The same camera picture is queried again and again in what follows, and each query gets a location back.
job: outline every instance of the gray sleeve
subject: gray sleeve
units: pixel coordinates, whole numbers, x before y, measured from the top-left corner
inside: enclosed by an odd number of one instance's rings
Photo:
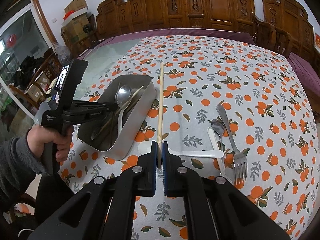
[[[0,210],[7,211],[27,190],[36,174],[46,174],[29,149],[27,135],[0,145]]]

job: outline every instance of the purple sofa cushion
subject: purple sofa cushion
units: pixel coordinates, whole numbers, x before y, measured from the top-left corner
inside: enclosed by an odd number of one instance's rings
[[[320,96],[320,78],[310,63],[294,53],[289,55],[288,62],[292,66],[302,86]]]

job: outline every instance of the device screen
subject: device screen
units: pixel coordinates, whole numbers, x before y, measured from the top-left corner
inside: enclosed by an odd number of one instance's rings
[[[67,76],[69,65],[62,68],[55,89],[60,91]]]

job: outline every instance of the red lantern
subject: red lantern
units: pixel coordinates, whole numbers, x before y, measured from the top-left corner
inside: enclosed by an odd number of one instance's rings
[[[11,34],[9,38],[7,39],[7,47],[12,48],[17,43],[17,35]]]

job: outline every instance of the purple fabric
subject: purple fabric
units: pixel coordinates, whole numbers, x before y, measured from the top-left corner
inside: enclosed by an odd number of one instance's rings
[[[320,96],[320,79],[310,63],[294,53],[289,55],[288,62],[299,78],[301,85]]]
[[[223,38],[233,41],[241,41],[248,44],[255,45],[249,33],[237,33],[237,32],[228,32],[221,30],[212,30],[212,29],[199,29],[199,28],[172,28],[172,29],[159,29],[159,30],[150,30],[150,31],[142,31],[136,33],[128,33],[120,36],[108,38],[101,42],[94,49],[99,47],[118,43],[122,41],[130,41],[135,39],[143,39],[145,37],[152,36],[167,36],[167,35],[190,35],[190,36],[206,36],[206,37],[214,37],[214,38]],[[85,56],[91,51],[86,51],[83,55],[81,55],[78,59],[84,59]]]

